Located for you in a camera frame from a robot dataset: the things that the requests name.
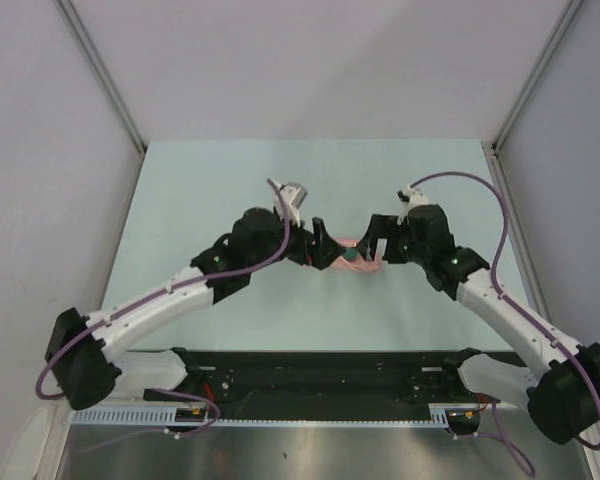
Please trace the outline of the pink satin napkin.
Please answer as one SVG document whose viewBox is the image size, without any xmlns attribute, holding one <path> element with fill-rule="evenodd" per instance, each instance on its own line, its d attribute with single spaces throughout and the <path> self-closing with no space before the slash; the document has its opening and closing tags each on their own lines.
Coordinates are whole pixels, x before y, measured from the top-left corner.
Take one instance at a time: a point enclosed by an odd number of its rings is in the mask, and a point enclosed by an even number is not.
<svg viewBox="0 0 600 480">
<path fill-rule="evenodd" d="M 336 241 L 344 246 L 345 250 L 347 248 L 355 248 L 357 250 L 357 241 L 355 239 L 337 238 Z M 341 255 L 330 265 L 330 269 L 362 274 L 379 273 L 381 270 L 381 258 L 379 254 L 376 254 L 372 260 L 365 260 L 359 253 L 358 258 L 355 261 L 347 261 Z"/>
</svg>

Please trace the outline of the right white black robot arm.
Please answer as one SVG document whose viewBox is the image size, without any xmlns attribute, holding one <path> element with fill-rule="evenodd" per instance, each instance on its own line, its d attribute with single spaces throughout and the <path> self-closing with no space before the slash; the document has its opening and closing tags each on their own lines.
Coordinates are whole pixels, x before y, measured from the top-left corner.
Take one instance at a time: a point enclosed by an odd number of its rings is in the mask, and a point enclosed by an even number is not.
<svg viewBox="0 0 600 480">
<path fill-rule="evenodd" d="M 481 318 L 523 362 L 517 367 L 476 349 L 461 350 L 443 365 L 441 388 L 449 399 L 482 393 L 524 409 L 560 445 L 600 425 L 600 344 L 584 346 L 519 305 L 484 258 L 456 245 L 440 206 L 372 215 L 357 249 L 370 258 L 380 240 L 386 243 L 385 262 L 420 266 L 435 290 Z"/>
</svg>

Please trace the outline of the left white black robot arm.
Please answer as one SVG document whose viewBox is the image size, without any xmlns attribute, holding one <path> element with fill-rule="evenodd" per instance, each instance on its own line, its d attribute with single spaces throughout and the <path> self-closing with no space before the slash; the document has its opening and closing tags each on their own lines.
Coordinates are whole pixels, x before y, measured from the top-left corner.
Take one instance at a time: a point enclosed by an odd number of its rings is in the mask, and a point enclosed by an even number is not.
<svg viewBox="0 0 600 480">
<path fill-rule="evenodd" d="M 344 253 L 322 219 L 312 230 L 277 211 L 247 210 L 188 266 L 162 285 L 106 310 L 70 308 L 55 320 L 44 360 L 59 397 L 75 410 L 108 397 L 123 375 L 121 355 L 168 322 L 211 307 L 247 287 L 253 273 L 281 260 L 324 270 Z"/>
</svg>

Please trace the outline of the teal spoon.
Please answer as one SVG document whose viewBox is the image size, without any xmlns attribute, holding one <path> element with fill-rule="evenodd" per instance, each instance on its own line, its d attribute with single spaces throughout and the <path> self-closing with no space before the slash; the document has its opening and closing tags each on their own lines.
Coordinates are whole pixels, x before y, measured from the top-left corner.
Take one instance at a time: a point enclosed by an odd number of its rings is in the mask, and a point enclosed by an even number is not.
<svg viewBox="0 0 600 480">
<path fill-rule="evenodd" d="M 355 248 L 347 248 L 342 254 L 342 257 L 347 261 L 355 261 L 358 258 L 358 256 L 359 253 Z"/>
</svg>

